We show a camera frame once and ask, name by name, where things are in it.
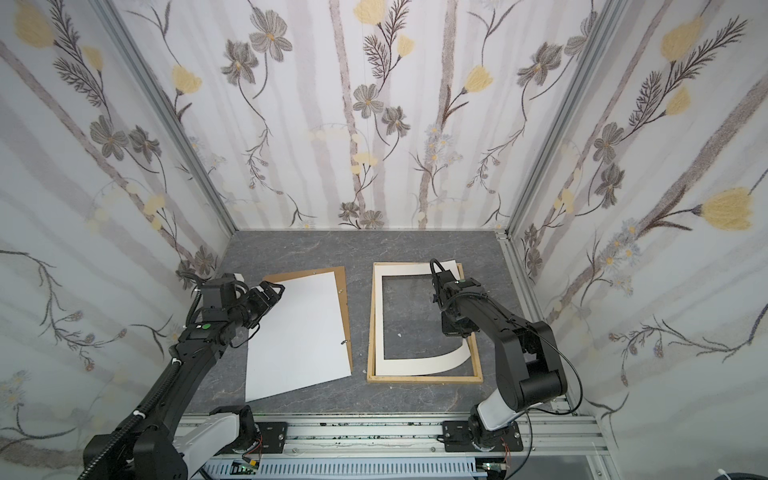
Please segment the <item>white photo paper sheet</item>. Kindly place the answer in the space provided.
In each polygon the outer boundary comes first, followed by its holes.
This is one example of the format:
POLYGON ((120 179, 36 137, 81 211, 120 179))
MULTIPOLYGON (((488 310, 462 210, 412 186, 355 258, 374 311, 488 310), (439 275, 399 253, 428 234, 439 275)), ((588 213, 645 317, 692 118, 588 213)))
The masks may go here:
POLYGON ((285 281, 282 299, 248 341, 247 401, 349 377, 333 273, 285 281))

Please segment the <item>wooden picture frame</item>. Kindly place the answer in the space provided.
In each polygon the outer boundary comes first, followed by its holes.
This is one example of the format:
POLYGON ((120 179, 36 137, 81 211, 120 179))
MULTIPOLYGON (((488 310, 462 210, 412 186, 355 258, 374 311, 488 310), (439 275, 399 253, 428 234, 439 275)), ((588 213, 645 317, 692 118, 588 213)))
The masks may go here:
POLYGON ((373 264, 371 315, 367 360, 369 383, 482 384, 484 376, 477 345, 471 333, 446 354, 414 359, 387 359, 384 352, 383 281, 385 277, 428 277, 429 263, 376 262, 373 264))

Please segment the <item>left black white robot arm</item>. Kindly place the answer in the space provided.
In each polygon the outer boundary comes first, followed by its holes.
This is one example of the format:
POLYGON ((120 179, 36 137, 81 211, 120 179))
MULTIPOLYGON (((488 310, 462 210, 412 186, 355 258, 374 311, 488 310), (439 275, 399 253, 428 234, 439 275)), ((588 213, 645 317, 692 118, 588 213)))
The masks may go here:
POLYGON ((233 345, 241 328, 258 329, 285 287, 267 280, 249 287, 241 276, 204 280, 192 274, 195 297, 170 361, 147 395, 111 434, 94 436, 83 452, 83 479, 189 479, 255 424, 249 410, 224 410, 189 440, 176 431, 198 387, 233 345))

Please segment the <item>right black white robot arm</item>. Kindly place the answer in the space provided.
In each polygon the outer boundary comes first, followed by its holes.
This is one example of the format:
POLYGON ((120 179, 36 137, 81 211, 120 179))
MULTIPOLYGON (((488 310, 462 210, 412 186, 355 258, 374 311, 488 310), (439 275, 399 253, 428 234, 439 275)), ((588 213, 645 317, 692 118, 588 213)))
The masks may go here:
POLYGON ((435 259, 429 267, 442 333, 467 338, 482 332, 494 346, 496 389, 472 408, 467 421, 469 443, 489 451, 509 437, 520 416, 567 392, 563 357, 546 323, 513 314, 478 281, 456 278, 435 259))

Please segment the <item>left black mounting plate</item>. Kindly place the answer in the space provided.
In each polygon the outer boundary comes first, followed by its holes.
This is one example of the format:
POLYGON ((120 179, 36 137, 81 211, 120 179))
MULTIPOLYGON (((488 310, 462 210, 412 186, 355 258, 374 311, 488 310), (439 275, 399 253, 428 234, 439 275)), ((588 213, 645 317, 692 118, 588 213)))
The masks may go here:
POLYGON ((287 438, 287 422, 257 422, 256 444, 253 452, 257 454, 282 454, 287 438))

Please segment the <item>black mounting plate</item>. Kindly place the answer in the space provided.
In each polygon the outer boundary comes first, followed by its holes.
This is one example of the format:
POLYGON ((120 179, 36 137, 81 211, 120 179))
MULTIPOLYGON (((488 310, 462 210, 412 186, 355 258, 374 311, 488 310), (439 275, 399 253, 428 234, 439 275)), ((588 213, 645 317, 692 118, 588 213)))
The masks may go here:
POLYGON ((257 422, 256 444, 253 452, 257 454, 282 454, 287 438, 287 422, 257 422))
POLYGON ((479 419, 466 421, 444 421, 442 441, 446 452, 521 452, 524 449, 522 436, 516 422, 494 431, 484 428, 479 419))

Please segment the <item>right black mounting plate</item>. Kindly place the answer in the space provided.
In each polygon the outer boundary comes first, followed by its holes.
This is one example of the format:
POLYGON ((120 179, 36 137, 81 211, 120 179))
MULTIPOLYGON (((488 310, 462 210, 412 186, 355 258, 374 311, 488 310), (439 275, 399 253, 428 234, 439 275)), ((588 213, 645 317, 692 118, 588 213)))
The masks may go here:
POLYGON ((444 421, 442 441, 446 452, 521 452, 524 449, 522 436, 516 422, 494 431, 484 428, 479 419, 466 421, 444 421))

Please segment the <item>small green circuit board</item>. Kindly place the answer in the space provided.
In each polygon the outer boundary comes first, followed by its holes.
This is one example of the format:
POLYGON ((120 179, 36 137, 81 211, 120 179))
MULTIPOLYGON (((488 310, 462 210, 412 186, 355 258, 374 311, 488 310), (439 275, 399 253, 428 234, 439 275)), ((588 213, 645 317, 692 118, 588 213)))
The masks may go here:
POLYGON ((230 474, 231 475, 255 475, 258 472, 258 466, 242 461, 233 461, 230 474))

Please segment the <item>brown frame backing board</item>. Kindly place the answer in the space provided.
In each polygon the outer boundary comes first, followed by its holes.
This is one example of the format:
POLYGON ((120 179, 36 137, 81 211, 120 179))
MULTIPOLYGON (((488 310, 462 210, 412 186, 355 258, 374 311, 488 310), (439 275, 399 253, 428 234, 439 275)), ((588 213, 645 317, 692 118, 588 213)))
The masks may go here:
POLYGON ((346 346, 350 369, 353 370, 354 363, 353 363, 353 352, 351 347, 351 328, 350 328, 348 290, 347 290, 345 268, 343 266, 337 266, 337 267, 316 268, 316 269, 303 270, 303 271, 272 274, 272 275, 265 276, 264 280, 272 283, 276 283, 276 284, 283 284, 285 281, 288 281, 288 280, 310 277, 310 276, 320 275, 325 273, 334 274, 335 287, 337 291, 337 297, 338 297, 339 306, 340 306, 340 314, 342 318, 342 324, 343 324, 344 335, 345 335, 343 344, 346 346))

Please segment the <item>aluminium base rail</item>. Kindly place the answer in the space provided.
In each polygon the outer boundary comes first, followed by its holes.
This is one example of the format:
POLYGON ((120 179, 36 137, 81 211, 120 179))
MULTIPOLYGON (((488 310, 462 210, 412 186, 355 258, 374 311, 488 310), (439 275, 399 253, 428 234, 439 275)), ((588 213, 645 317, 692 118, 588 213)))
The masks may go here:
MULTIPOLYGON (((453 437, 443 429, 449 421, 464 421, 465 413, 405 414, 273 414, 254 422, 281 423, 276 436, 281 452, 265 446, 267 458, 437 458, 449 456, 453 437)), ((511 438, 488 453, 514 459, 554 456, 607 456, 609 446, 591 416, 522 415, 510 429, 511 438)))

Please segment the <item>left corner aluminium post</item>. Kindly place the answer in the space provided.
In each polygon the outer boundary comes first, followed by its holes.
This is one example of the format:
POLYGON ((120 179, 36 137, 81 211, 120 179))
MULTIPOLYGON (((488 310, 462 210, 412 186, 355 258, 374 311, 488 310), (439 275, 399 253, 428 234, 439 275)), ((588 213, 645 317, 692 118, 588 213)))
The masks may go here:
POLYGON ((166 98, 157 76, 138 49, 114 3, 112 1, 90 0, 89 5, 94 10, 119 54, 126 62, 130 73, 151 105, 163 129, 180 152, 192 177, 203 191, 224 231, 232 236, 237 232, 232 216, 219 197, 213 182, 204 169, 202 161, 194 151, 181 122, 173 110, 171 101, 166 98))

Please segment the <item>corner aluminium post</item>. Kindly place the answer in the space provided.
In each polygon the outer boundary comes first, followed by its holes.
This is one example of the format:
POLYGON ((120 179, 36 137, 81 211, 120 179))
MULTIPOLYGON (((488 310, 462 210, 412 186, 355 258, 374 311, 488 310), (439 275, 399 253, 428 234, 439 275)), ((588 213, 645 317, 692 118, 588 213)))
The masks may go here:
POLYGON ((517 199, 511 219, 504 230, 505 238, 509 238, 516 228, 523 223, 525 213, 532 203, 537 189, 543 183, 543 177, 554 158, 555 151, 586 94, 591 79, 598 68, 605 50, 610 45, 614 32, 628 4, 629 2, 624 0, 607 1, 601 15, 596 20, 574 75, 568 84, 568 88, 565 90, 562 102, 535 157, 532 169, 523 183, 522 192, 517 199))
POLYGON ((202 161, 194 151, 181 122, 173 110, 171 101, 166 98, 157 76, 138 49, 114 3, 112 1, 90 0, 89 5, 94 10, 119 54, 126 62, 130 73, 151 105, 163 129, 180 152, 192 177, 203 191, 224 231, 232 236, 237 232, 232 216, 219 197, 213 182, 204 169, 202 161))

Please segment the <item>right corner aluminium post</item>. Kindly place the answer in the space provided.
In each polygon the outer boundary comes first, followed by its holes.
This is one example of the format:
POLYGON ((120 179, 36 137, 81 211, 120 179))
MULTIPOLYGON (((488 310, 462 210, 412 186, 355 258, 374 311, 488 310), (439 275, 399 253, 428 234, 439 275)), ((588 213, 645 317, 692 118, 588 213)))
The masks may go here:
POLYGON ((505 238, 509 238, 516 228, 523 223, 525 213, 532 203, 537 189, 543 183, 543 177, 554 158, 555 151, 586 94, 591 79, 598 68, 605 50, 610 45, 614 32, 628 4, 629 2, 624 0, 607 1, 601 15, 596 20, 574 75, 568 84, 568 88, 565 90, 562 102, 535 157, 532 169, 523 183, 522 192, 517 199, 511 219, 504 230, 505 238))

